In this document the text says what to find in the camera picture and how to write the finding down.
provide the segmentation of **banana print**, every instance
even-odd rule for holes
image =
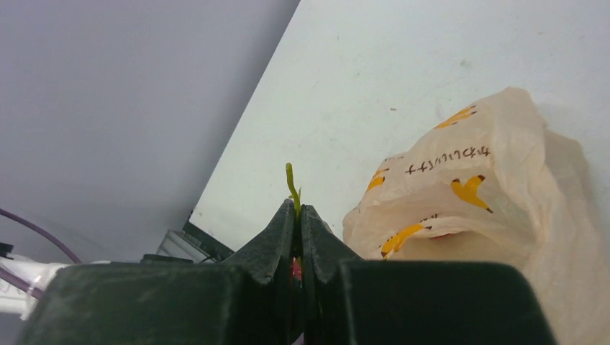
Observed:
[[[368,187],[366,188],[366,191],[368,192],[369,190],[373,189],[374,187],[377,187],[378,185],[382,185],[385,181],[386,181],[386,177],[385,176],[379,176],[381,173],[384,173],[386,171],[390,170],[389,168],[383,169],[383,170],[377,170],[375,172],[375,175],[373,175],[373,177],[370,179],[370,183],[368,184]]]
[[[462,199],[463,201],[472,204],[474,206],[484,208],[489,213],[493,213],[493,211],[487,206],[487,204],[482,201],[477,196],[478,186],[485,180],[485,176],[478,175],[471,177],[464,185],[460,182],[459,178],[451,181],[451,188],[453,189],[453,193]]]
[[[441,124],[436,126],[435,129],[449,127],[453,124],[462,121],[463,119],[469,118],[471,115],[476,114],[476,110],[474,110],[475,107],[476,106],[469,106],[466,109],[460,110],[456,115],[451,116],[445,122],[442,122]]]
[[[424,226],[417,223],[415,225],[411,225],[406,227],[405,229],[402,229],[399,233],[390,237],[390,239],[388,239],[386,243],[381,246],[381,257],[383,259],[388,259],[388,256],[390,254],[396,253],[398,250],[400,250],[400,248],[402,248],[402,245],[404,244],[407,238],[422,229],[432,229],[432,227],[427,226],[426,228],[424,228]]]

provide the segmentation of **purple cable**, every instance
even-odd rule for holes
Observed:
[[[57,248],[61,249],[62,252],[64,252],[66,255],[68,255],[68,257],[70,258],[70,260],[72,260],[72,262],[74,262],[75,264],[82,263],[82,261],[76,256],[76,254],[74,254],[74,252],[72,252],[70,250],[70,248],[66,247],[65,244],[61,243],[60,240],[56,239],[52,234],[49,234],[48,232],[46,232],[46,230],[44,230],[40,226],[32,223],[31,221],[27,221],[27,220],[19,217],[18,215],[8,212],[7,210],[4,210],[2,208],[0,208],[0,216],[5,216],[8,219],[16,221],[17,223],[19,223],[23,226],[26,226],[26,227],[30,228],[31,230],[36,231],[38,234],[40,234],[40,236],[51,241],[55,246],[57,246]]]
[[[6,282],[9,283],[10,285],[13,285],[14,287],[16,287],[22,291],[25,291],[26,293],[30,289],[29,284],[25,280],[10,273],[9,271],[5,270],[3,267],[0,267],[0,279],[6,280]],[[42,297],[42,290],[39,289],[38,287],[34,287],[30,294],[32,295],[33,298],[36,298],[37,300],[39,300]]]

